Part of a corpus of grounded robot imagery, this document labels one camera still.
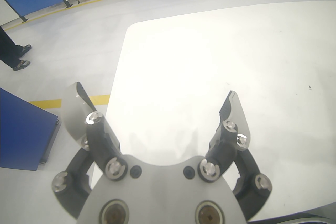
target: bolt head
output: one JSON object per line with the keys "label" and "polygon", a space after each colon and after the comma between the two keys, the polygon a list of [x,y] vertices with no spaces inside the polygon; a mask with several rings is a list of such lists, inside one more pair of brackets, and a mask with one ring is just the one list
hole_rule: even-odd
{"label": "bolt head", "polygon": [[66,188],[67,172],[58,173],[52,180],[51,187],[54,192],[60,192]]}
{"label": "bolt head", "polygon": [[203,170],[207,175],[214,176],[216,174],[216,168],[213,163],[207,163],[203,166]]}
{"label": "bolt head", "polygon": [[201,160],[198,169],[200,171],[200,175],[209,182],[216,181],[221,172],[217,164],[208,162],[206,158]]}
{"label": "bolt head", "polygon": [[247,137],[243,134],[238,134],[237,135],[237,145],[239,147],[242,147],[244,149],[246,149],[248,146],[247,146]]}
{"label": "bolt head", "polygon": [[109,165],[108,170],[112,175],[118,175],[121,169],[121,163],[119,161],[114,161]]}
{"label": "bolt head", "polygon": [[87,117],[86,117],[86,123],[89,125],[93,125],[101,120],[101,118],[104,117],[104,115],[99,112],[99,111],[94,111],[91,112]]}
{"label": "bolt head", "polygon": [[226,120],[223,122],[224,127],[231,133],[235,133],[236,130],[234,129],[236,124],[233,123],[232,121]]}
{"label": "bolt head", "polygon": [[268,189],[269,191],[272,191],[272,183],[266,175],[258,174],[254,181],[258,189]]}

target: screw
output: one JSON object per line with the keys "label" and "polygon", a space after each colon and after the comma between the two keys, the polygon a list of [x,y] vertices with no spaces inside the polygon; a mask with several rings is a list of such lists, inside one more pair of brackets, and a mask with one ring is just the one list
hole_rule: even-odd
{"label": "screw", "polygon": [[222,209],[211,201],[201,202],[195,211],[196,224],[224,224]]}
{"label": "screw", "polygon": [[143,171],[142,171],[142,169],[141,169],[141,167],[139,165],[134,165],[131,168],[131,170],[130,170],[129,173],[130,173],[130,175],[131,175],[132,178],[137,179],[137,178],[139,178],[141,176],[142,172]]}
{"label": "screw", "polygon": [[67,172],[58,173],[52,180],[51,187],[54,192],[60,192],[66,188]]}
{"label": "screw", "polygon": [[237,135],[237,145],[239,147],[242,147],[244,149],[247,149],[247,137],[243,134],[238,134]]}
{"label": "screw", "polygon": [[205,166],[203,166],[203,171],[207,175],[214,176],[216,174],[215,165],[213,163],[206,163]]}
{"label": "screw", "polygon": [[209,182],[216,181],[220,174],[219,166],[217,164],[215,165],[211,162],[208,162],[206,158],[201,160],[201,163],[199,165],[199,170],[203,178]]}
{"label": "screw", "polygon": [[110,171],[110,173],[112,174],[112,175],[118,175],[119,174],[119,171],[120,171],[120,169],[121,169],[121,164],[120,164],[120,162],[119,161],[114,161],[114,162],[112,162],[110,165],[109,165],[109,168],[108,168],[108,170]]}
{"label": "screw", "polygon": [[81,146],[82,146],[83,149],[86,150],[86,151],[89,151],[89,150],[90,150],[90,149],[89,149],[89,142],[88,142],[86,136],[84,136],[84,137],[82,138]]}
{"label": "screw", "polygon": [[93,125],[95,123],[98,123],[101,118],[104,117],[104,115],[99,112],[99,111],[94,111],[94,112],[91,112],[87,117],[86,117],[86,122],[89,124],[89,125]]}
{"label": "screw", "polygon": [[117,158],[111,159],[105,166],[105,174],[111,180],[119,179],[125,170],[126,166],[117,161]]}
{"label": "screw", "polygon": [[195,177],[195,170],[191,166],[186,166],[183,169],[183,174],[188,180],[191,180]]}
{"label": "screw", "polygon": [[269,191],[272,191],[272,183],[266,175],[258,174],[255,177],[254,182],[258,189],[268,189]]}
{"label": "screw", "polygon": [[236,127],[236,124],[227,120],[223,122],[224,127],[231,133],[235,133],[236,130],[234,129]]}

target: gray floor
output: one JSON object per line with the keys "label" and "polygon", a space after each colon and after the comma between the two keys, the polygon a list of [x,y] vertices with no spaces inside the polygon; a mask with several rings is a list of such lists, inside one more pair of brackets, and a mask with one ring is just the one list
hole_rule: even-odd
{"label": "gray floor", "polygon": [[[17,44],[32,44],[32,64],[13,72],[0,64],[0,87],[28,101],[61,98],[82,82],[89,95],[109,94],[126,29],[133,23],[252,4],[334,0],[106,0],[10,29]],[[98,108],[105,111],[106,106]],[[49,110],[59,115],[58,109]],[[38,171],[0,169],[1,223],[75,223],[54,198],[50,183],[78,146],[60,128],[50,158]]]}

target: floor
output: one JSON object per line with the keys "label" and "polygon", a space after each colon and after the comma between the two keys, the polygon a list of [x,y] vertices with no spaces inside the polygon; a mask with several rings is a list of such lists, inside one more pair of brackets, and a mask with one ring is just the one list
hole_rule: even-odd
{"label": "floor", "polygon": [[[31,44],[31,65],[13,72],[0,64],[0,87],[27,101],[58,99],[80,81],[91,95],[110,94],[126,29],[140,21],[214,9],[275,2],[334,0],[104,0],[27,22],[8,30]],[[98,109],[106,111],[106,106]],[[59,109],[48,110],[59,115]],[[49,161],[36,172],[0,169],[3,223],[75,223],[55,200],[50,183],[78,146],[63,127]]]}
{"label": "floor", "polygon": [[[106,112],[122,153],[154,165],[205,155],[218,112],[233,90],[248,123],[249,150],[273,186],[253,219],[335,202],[336,189],[326,186],[336,176],[335,10],[336,1],[280,2],[130,26]],[[246,134],[238,117],[232,121],[238,133]],[[238,177],[236,167],[224,174],[232,187]],[[178,200],[188,195],[183,189],[175,194]],[[124,201],[128,197],[114,194]],[[204,190],[188,203],[219,202],[223,195],[215,198]],[[91,214],[99,214],[96,209]]]}

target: sneaker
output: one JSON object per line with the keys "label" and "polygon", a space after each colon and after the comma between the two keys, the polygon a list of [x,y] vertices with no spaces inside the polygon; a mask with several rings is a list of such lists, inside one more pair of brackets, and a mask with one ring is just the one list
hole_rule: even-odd
{"label": "sneaker", "polygon": [[15,68],[13,68],[14,71],[18,71],[21,69],[25,69],[28,65],[30,64],[30,61],[28,60],[22,60],[18,66],[16,66]]}
{"label": "sneaker", "polygon": [[29,44],[26,45],[26,46],[24,46],[23,49],[22,49],[22,51],[21,51],[21,54],[20,54],[19,58],[22,58],[25,55],[25,53],[28,52],[31,49],[31,47],[32,46],[29,45]]}

